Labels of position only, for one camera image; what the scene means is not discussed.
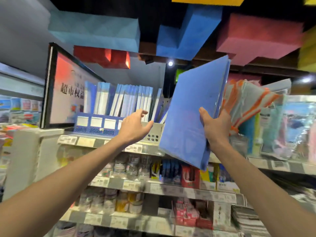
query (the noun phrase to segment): blue ceiling block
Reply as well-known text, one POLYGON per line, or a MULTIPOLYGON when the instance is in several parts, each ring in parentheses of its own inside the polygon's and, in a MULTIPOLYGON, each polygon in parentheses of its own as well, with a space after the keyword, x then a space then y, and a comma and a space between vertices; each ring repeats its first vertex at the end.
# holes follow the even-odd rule
POLYGON ((156 55, 192 60, 222 20, 220 6, 188 6, 180 29, 161 25, 156 55))
POLYGON ((77 46, 138 52, 138 19, 52 11, 48 30, 65 43, 77 46))

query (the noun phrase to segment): blue plastic folder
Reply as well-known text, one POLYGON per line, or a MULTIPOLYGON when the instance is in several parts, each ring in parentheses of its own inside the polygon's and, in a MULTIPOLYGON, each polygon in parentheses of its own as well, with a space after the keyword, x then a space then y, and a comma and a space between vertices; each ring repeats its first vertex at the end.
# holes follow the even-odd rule
POLYGON ((218 117, 229 66, 226 55, 180 74, 160 138, 160 150, 206 170, 210 150, 199 108, 202 106, 211 117, 218 117))

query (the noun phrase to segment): left hand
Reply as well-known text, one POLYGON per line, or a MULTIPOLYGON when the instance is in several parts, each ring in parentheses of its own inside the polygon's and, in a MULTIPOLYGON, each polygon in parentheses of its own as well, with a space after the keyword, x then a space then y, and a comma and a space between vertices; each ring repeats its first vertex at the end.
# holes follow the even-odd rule
POLYGON ((152 128, 153 121, 149 121, 145 127, 141 124, 141 118, 146 114, 148 114, 147 111, 138 109, 130 116, 124 118, 118 136, 127 146, 142 140, 152 128))

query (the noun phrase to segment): red ceiling block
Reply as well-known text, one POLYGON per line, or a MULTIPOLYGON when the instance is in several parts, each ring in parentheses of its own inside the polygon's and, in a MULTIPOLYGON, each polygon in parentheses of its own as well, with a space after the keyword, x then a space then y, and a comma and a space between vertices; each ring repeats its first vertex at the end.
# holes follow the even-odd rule
POLYGON ((239 66, 256 57, 279 59, 302 46, 302 31, 303 23, 232 13, 218 36, 217 51, 239 66))
POLYGON ((97 63, 103 68, 130 69, 130 55, 127 51, 74 46, 74 56, 82 62, 97 63))

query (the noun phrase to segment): black ceiling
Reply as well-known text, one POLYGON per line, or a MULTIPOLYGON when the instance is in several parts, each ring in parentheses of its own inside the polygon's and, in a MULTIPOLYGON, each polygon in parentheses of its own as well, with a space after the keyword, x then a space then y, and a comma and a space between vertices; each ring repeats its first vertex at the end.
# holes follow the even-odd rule
MULTIPOLYGON (((187 4, 171 0, 51 0, 61 11, 138 18, 141 41, 156 42, 159 26, 180 27, 187 4)), ((304 30, 316 25, 316 6, 304 6, 303 0, 244 0, 240 7, 225 6, 221 24, 205 45, 215 45, 217 30, 229 14, 242 13, 305 23, 304 30)))

